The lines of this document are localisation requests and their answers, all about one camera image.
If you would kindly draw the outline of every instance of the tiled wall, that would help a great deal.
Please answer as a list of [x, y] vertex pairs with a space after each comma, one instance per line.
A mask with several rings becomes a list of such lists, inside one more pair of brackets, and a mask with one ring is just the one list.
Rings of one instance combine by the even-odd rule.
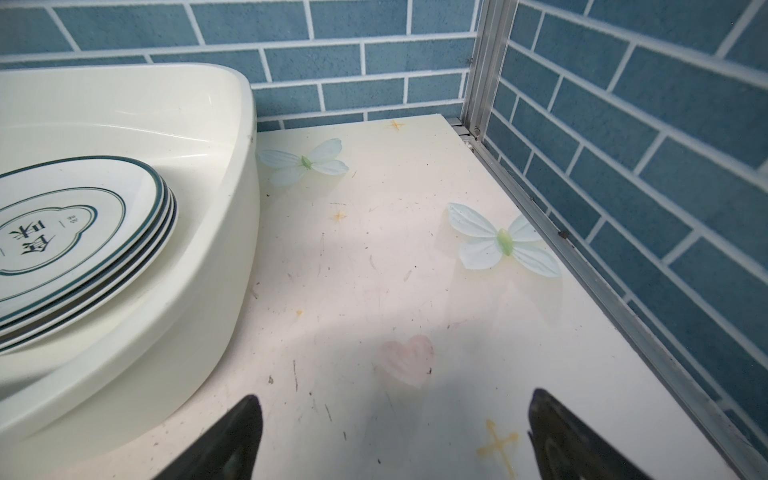
[[521, 0], [487, 146], [766, 456], [768, 2]]
[[458, 117], [479, 0], [2, 0], [0, 69], [195, 61], [248, 77], [260, 130]]

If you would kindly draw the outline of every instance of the butterfly decal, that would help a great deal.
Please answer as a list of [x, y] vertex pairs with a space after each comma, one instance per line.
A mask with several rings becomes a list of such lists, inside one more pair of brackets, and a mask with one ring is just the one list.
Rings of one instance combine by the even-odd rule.
[[341, 175], [349, 171], [344, 162], [337, 160], [341, 153], [341, 140], [332, 138], [324, 141], [306, 156], [289, 154], [280, 150], [263, 150], [258, 153], [261, 163], [277, 171], [270, 177], [275, 187], [286, 187], [301, 180], [310, 170], [326, 175]]
[[493, 224], [473, 209], [461, 204], [448, 204], [448, 219], [451, 227], [472, 238], [458, 249], [467, 270], [484, 270], [501, 261], [502, 257], [513, 256], [532, 272], [543, 276], [560, 276], [557, 260], [531, 242], [541, 240], [536, 229], [522, 215], [507, 230], [497, 231]]

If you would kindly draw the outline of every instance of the white plate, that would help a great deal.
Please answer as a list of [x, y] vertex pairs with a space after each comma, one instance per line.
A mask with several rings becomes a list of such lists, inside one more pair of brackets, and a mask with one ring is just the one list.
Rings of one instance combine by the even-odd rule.
[[162, 193], [154, 169], [122, 157], [0, 176], [0, 322], [109, 267], [161, 212]]
[[141, 261], [139, 253], [145, 251], [145, 247], [148, 243], [157, 238], [156, 234], [161, 232], [165, 226], [165, 220], [168, 213], [172, 209], [171, 192], [167, 185], [163, 181], [163, 200], [162, 200], [162, 214], [157, 216], [152, 224], [147, 228], [147, 232], [134, 242], [129, 249], [127, 249], [122, 255], [114, 260], [112, 264], [98, 274], [75, 284], [72, 288], [62, 293], [60, 296], [56, 296], [52, 301], [42, 304], [39, 308], [29, 310], [23, 315], [14, 316], [3, 322], [0, 322], [0, 338], [4, 338], [11, 331], [22, 328], [31, 322], [41, 319], [44, 316], [50, 316], [52, 313], [56, 313], [63, 310], [69, 303], [77, 302], [78, 299], [88, 298], [92, 294], [92, 291], [100, 290], [103, 286], [102, 283], [105, 279], [110, 278], [114, 270], [122, 269], [124, 266], [131, 265], [133, 262]]
[[108, 278], [104, 279], [100, 288], [93, 289], [90, 295], [80, 298], [77, 302], [67, 305], [64, 309], [39, 319], [37, 322], [29, 323], [20, 330], [8, 335], [0, 335], [0, 355], [26, 347], [82, 319], [120, 293], [133, 280], [136, 280], [163, 250], [176, 226], [178, 205], [176, 197], [170, 192], [170, 189], [168, 192], [170, 194], [170, 209], [162, 220], [160, 229], [137, 253], [136, 261], [114, 271]]

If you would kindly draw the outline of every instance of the pink heart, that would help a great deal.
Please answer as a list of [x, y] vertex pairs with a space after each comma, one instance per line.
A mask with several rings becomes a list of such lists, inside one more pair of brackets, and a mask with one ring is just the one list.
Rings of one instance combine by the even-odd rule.
[[392, 377], [421, 388], [432, 374], [435, 349], [423, 335], [412, 336], [408, 343], [387, 342], [379, 349], [379, 366]]

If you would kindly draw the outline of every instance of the white countertop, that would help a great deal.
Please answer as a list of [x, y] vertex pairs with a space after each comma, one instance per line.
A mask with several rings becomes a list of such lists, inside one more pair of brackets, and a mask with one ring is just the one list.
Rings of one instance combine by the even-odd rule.
[[[277, 188], [259, 165], [251, 285], [208, 380], [162, 425], [50, 478], [152, 478], [254, 393], [254, 479], [510, 478], [506, 459], [536, 479], [536, 387], [657, 480], [735, 478], [564, 266], [554, 279], [511, 257], [462, 266], [449, 202], [497, 228], [520, 213], [441, 116], [266, 132], [257, 147], [307, 154], [334, 137], [346, 175]], [[432, 359], [405, 365], [420, 388], [387, 373], [430, 343]], [[489, 420], [503, 456], [478, 452]]]

